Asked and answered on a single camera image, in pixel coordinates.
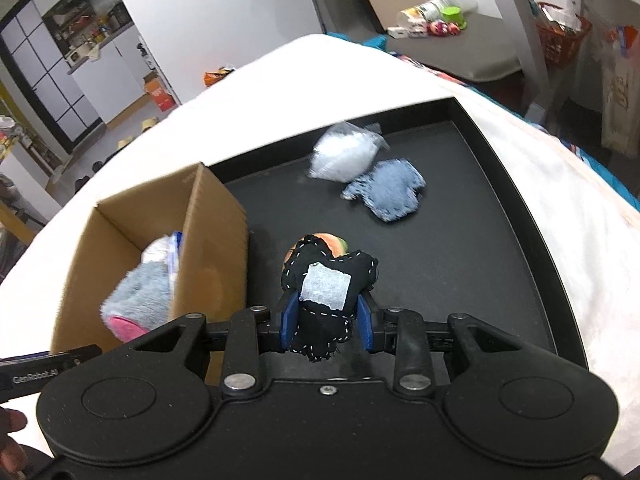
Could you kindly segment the dark-skinned left hand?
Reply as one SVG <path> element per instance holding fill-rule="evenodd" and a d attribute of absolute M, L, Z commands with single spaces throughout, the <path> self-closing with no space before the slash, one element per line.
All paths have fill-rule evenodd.
<path fill-rule="evenodd" d="M 0 408 L 0 457 L 1 469 L 8 474 L 22 472 L 27 465 L 26 454 L 12 434 L 27 426 L 26 416 L 17 410 Z"/>

